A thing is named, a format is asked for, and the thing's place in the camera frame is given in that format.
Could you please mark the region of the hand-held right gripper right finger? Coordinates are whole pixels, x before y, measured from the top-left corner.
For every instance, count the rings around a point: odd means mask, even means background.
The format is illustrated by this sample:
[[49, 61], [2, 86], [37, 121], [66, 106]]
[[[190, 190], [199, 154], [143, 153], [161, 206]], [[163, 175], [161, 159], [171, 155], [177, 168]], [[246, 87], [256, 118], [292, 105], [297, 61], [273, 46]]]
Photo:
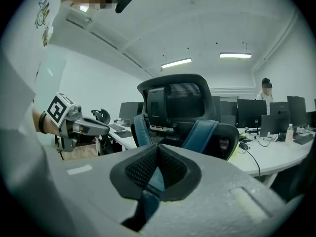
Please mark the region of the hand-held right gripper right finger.
[[201, 180], [184, 200], [160, 203], [145, 225], [147, 237], [270, 237], [302, 201], [297, 196], [284, 202], [230, 162], [177, 147], [172, 151], [194, 161]]

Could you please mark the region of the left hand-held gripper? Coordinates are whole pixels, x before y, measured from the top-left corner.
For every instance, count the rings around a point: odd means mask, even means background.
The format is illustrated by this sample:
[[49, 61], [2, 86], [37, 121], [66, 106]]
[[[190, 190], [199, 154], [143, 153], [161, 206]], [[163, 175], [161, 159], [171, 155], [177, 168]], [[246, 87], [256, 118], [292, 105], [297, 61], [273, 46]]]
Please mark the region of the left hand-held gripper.
[[58, 128], [60, 142], [56, 146], [61, 152], [72, 152], [80, 134], [107, 135], [110, 131], [106, 124], [84, 117], [81, 106], [64, 93], [56, 93], [46, 113]]

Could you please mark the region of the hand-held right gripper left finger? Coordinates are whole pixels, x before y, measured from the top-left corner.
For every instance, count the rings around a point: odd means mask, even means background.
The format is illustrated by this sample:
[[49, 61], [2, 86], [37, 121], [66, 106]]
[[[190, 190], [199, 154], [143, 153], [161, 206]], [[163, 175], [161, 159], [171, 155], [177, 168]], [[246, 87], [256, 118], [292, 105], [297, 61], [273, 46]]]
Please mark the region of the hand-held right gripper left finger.
[[138, 201], [123, 198], [110, 180], [115, 165], [149, 149], [63, 161], [44, 147], [44, 230], [54, 237], [157, 237], [158, 227], [145, 221]]

